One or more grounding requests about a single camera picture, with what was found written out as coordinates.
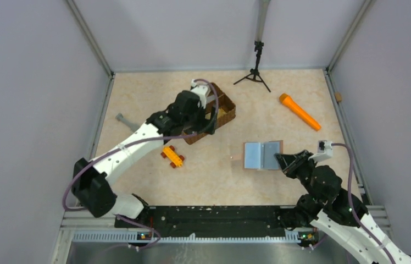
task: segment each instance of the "black tripod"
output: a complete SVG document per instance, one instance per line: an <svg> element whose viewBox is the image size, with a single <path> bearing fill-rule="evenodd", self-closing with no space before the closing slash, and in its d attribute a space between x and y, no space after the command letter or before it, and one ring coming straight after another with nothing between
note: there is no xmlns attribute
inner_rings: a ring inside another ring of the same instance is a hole
<svg viewBox="0 0 411 264"><path fill-rule="evenodd" d="M250 70L251 73L244 76L240 80L236 81L235 83L233 83L233 85L239 83L240 81L242 81L244 79L248 79L248 80L254 81L256 83L263 83L265 85L265 88L267 88L267 90L270 92L269 87L265 83L264 79L262 79L262 77L260 76L260 72L259 72L259 62L260 62L260 56L262 55L262 47L264 47L264 43L262 41L254 41L254 51L257 51L257 54L256 54L256 67L254 69Z"/></svg>

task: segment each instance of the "metal pole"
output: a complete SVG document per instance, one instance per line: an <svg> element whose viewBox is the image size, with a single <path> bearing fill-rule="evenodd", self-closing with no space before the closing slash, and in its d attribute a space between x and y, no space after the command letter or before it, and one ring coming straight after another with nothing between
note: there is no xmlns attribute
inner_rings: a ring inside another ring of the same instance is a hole
<svg viewBox="0 0 411 264"><path fill-rule="evenodd" d="M341 44L339 45L338 49L335 52L335 55L333 56L332 60L330 61L329 66L327 67L327 71L329 73L332 72L335 65L338 63L338 60L340 59L341 55L345 51L346 47L348 46L349 41L353 37L354 32L359 27L359 25L361 24L361 22L364 19L365 15L367 14L367 11L374 4L374 2L375 2L375 0L365 0L364 1L363 5L361 6L361 9L359 10L358 14L354 18L353 23L351 23L351 26L349 27L348 31L346 32L345 37L341 41Z"/></svg>
<svg viewBox="0 0 411 264"><path fill-rule="evenodd" d="M327 87L329 88L329 93L330 97L332 99L332 103L334 104L334 109L335 109L335 114L338 119L338 123L340 124L340 129L341 129L341 134L343 135L343 139L345 140L345 143L353 150L353 156L354 156L354 176L356 177L356 180L358 183L362 184L366 193L366 198L370 204L372 204L371 198L370 198L370 190L369 186L367 185L367 182L364 179L364 173L362 166L360 165L359 161L359 155L358 151L356 148L356 144L354 143L354 140L352 138L353 133L351 132L351 129L349 125L346 122L346 115L345 111L342 108L342 104L337 103L335 99L335 84L333 83L331 73L329 73L327 70L324 70L324 75L325 75L325 81L327 82Z"/></svg>
<svg viewBox="0 0 411 264"><path fill-rule="evenodd" d="M259 0L259 15L257 17L256 42L262 41L262 33L264 32L265 18L267 17L267 9L270 0Z"/></svg>
<svg viewBox="0 0 411 264"><path fill-rule="evenodd" d="M107 113L108 102L110 99L110 95L112 94L113 83L115 82L114 77L110 78L108 86L107 86L107 93L105 93L104 102L101 109L101 114L99 115L99 120L97 123L96 132L94 135L94 140L92 141L89 158L94 158L97 152L97 146L99 145L99 139L101 138L102 133L102 126L105 119L105 114Z"/></svg>
<svg viewBox="0 0 411 264"><path fill-rule="evenodd" d="M89 27L87 26L86 22L84 21L84 18L81 15L81 12L79 11L79 8L77 7L76 3L74 0L64 0L64 2L68 5L68 8L70 9L74 19L76 20L76 23L78 24L79 28L82 31L82 34L84 35L87 43L89 44L92 52L96 56L97 60L100 62L102 67L104 68L105 72L107 73L108 76L113 77L113 72L110 66L108 65L107 60L105 59L104 54L101 51L101 48L96 42L96 39L94 38L92 32L89 30Z"/></svg>

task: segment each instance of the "cable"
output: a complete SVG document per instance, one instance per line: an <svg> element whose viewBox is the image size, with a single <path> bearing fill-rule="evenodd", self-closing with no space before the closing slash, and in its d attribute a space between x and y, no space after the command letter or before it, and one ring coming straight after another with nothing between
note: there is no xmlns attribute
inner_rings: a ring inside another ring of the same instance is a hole
<svg viewBox="0 0 411 264"><path fill-rule="evenodd" d="M346 262L348 264L351 264L351 257L349 256L348 250L345 250L345 255L346 255Z"/></svg>
<svg viewBox="0 0 411 264"><path fill-rule="evenodd" d="M210 89L212 90L212 92L214 93L215 96L215 114L214 117L210 119L209 124L203 129L204 131L211 126L214 123L214 119L216 118L216 116L218 115L218 111L219 111L219 100L218 100L218 94L217 94L217 90L215 89L215 87L208 81L204 80L204 79L196 79L196 81L201 81L206 83ZM144 143L147 141L153 141L153 140L171 140L171 139L187 139L187 138L191 138L193 136L196 136L197 133L193 133L190 135L180 135L180 136L157 136L157 137L149 137L147 139L141 139L141 140L137 140L131 143L128 143L124 146L124 148L128 148L131 147L133 145L139 144L139 143ZM71 180L70 184L68 184L68 187L66 187L65 193L63 194L63 198L62 198L62 206L63 209L65 209L65 211L70 211L70 212L74 212L74 211L82 211L85 210L84 207L69 207L66 205L66 199L68 197L68 194L70 193L71 188L73 187L73 184L76 183L76 181L92 166L94 166L95 164L97 164L98 162L100 162L101 160L119 152L121 149L120 148L116 148L114 150L111 150L103 155L101 155L100 157L94 159L93 161L91 161L87 166L85 166L82 170L80 170L76 176L73 177L73 179Z"/></svg>
<svg viewBox="0 0 411 264"><path fill-rule="evenodd" d="M137 227L140 227L140 228L149 229L151 232L153 232L154 234L157 235L157 240L156 240L156 241L154 241L154 242L152 242L152 243L149 243L149 244L147 244L147 245L145 245L145 246L142 246L142 247L138 248L139 250L148 249L148 248L152 247L153 245L155 245L156 243L158 243L158 242L160 241L160 239L162 238L162 237L160 236L160 233L159 233L157 230L155 230L155 229L153 229L153 228L151 228L151 227L148 227L148 226L143 225L143 224L136 223L136 222L133 221L132 219L129 219L129 218L127 218L127 217L124 217L124 216L122 216L122 215L120 215L120 214L116 214L115 216L116 216L117 219L122 220L123 222L126 222L126 223L128 223L128 224L132 224L133 226L137 226Z"/></svg>
<svg viewBox="0 0 411 264"><path fill-rule="evenodd" d="M324 242L326 239L327 239L327 234L324 234L324 235L322 236L322 238L319 239L319 241L318 241L317 243L315 243L315 245L313 245L312 247L310 247L310 246L305 247L305 249L312 248L312 250L314 250L314 249L316 249L318 246L320 246L320 244L322 244L322 242Z"/></svg>
<svg viewBox="0 0 411 264"><path fill-rule="evenodd" d="M136 249L136 251L139 251L139 250L148 249L148 248L154 246L154 245L155 245L156 243L158 243L158 242L160 241L160 239L162 238L162 237L160 236L160 233L159 233L158 231L156 231L154 228L148 227L148 226L143 225L143 224L136 223L136 222L133 221L132 219L129 219L129 218L127 218L127 217L124 217L124 216L122 216L122 215L120 215L120 214L116 214L115 217L116 217L118 220L122 220L122 221L124 221L124 222L126 222L126 223L128 223L128 224L132 224L132 225L134 225L134 226L137 226L137 227L140 227L140 228L144 228L144 229L149 229L153 234L157 235L157 239L156 239L154 242L148 243L147 245L141 246L141 247L132 246L132 245L126 244L126 243L115 244L115 245L109 246L108 248L106 248L106 249L102 250L101 252L99 252L99 253L90 261L91 264L92 264L92 263L95 263L95 261L98 260L103 254L105 254L107 251L110 251L110 250L112 250L112 249L120 248L120 247L126 247L126 246L127 246L128 248L134 248L134 249Z"/></svg>
<svg viewBox="0 0 411 264"><path fill-rule="evenodd" d="M349 206L351 208L351 214L353 215L354 219L356 220L356 222L358 222L358 224L364 229L364 231L366 231L366 233L371 236L375 242L377 242L377 244L379 246L382 246L382 242L376 237L374 236L374 234L369 230L369 228L367 228L359 219L358 215L356 214L356 211L354 210L354 204L353 204L353 197L351 197L351 182L353 181L353 171L354 171L354 164L353 164L353 151L351 150L350 147L348 147L347 145L343 144L343 143L333 143L332 146L342 146L345 147L346 150L348 151L348 156L349 156L349 172L348 172L348 203ZM388 258L390 259L390 261L392 262L392 264L395 264L395 260L392 256L392 254L390 254L390 252L387 250L386 247L383 247L383 250L385 252L385 254L387 254Z"/></svg>

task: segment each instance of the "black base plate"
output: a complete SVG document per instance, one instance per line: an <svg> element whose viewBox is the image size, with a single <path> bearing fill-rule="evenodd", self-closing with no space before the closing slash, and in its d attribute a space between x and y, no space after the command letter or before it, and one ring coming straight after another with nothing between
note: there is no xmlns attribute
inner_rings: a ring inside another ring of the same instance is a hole
<svg viewBox="0 0 411 264"><path fill-rule="evenodd" d="M292 206L156 206L144 217L163 237L252 238L281 237L279 216ZM121 220L116 228L133 228Z"/></svg>

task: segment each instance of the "gray tool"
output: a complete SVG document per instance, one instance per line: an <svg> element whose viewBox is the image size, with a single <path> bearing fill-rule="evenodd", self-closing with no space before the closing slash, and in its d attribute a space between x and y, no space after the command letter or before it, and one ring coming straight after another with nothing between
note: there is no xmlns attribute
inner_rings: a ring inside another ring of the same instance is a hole
<svg viewBox="0 0 411 264"><path fill-rule="evenodd" d="M128 121L126 118L123 117L123 115L121 113L118 113L115 117L118 121L122 122L123 124L125 124L127 127L130 128L130 130L134 133L136 132L141 126L132 123L130 121Z"/></svg>

